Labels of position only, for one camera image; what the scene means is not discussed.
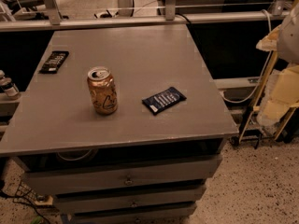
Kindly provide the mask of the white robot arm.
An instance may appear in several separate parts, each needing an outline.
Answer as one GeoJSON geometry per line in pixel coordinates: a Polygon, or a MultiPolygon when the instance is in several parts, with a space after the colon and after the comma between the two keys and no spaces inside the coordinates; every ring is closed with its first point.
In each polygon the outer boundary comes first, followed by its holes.
{"type": "Polygon", "coordinates": [[[282,71],[274,70],[265,87],[257,121],[271,126],[299,101],[299,5],[296,5],[283,22],[260,40],[256,48],[276,51],[288,63],[282,71]]]}

